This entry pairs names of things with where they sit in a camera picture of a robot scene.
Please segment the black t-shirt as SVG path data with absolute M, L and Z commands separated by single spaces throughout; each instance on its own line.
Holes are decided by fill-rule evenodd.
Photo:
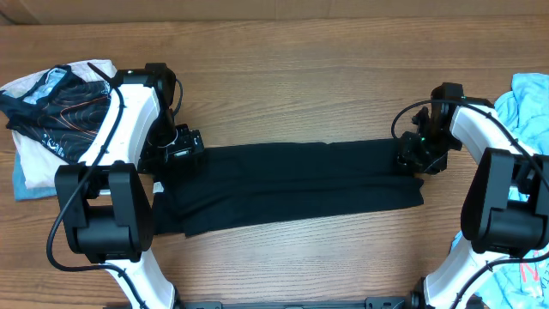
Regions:
M 422 179 L 396 163 L 393 139 L 207 148 L 158 176 L 156 234 L 223 229 L 423 204 Z

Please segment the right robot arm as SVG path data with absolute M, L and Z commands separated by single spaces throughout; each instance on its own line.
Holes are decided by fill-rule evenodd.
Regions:
M 448 152 L 465 148 L 477 164 L 461 212 L 462 236 L 443 263 L 421 278 L 400 308 L 475 308 L 474 292 L 502 266 L 527 264 L 548 244 L 548 158 L 520 143 L 487 99 L 444 82 L 416 103 L 415 132 L 398 136 L 397 162 L 434 175 Z

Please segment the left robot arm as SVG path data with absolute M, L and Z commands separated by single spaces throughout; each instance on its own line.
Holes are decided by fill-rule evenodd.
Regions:
M 176 124 L 183 86 L 164 63 L 118 70 L 99 68 L 115 96 L 95 143 L 76 165 L 58 168 L 60 212 L 46 241 L 50 264 L 65 272 L 105 270 L 130 308 L 181 308 L 177 288 L 162 274 L 151 245 L 153 211 L 143 173 L 194 169 L 204 152 L 199 130 Z

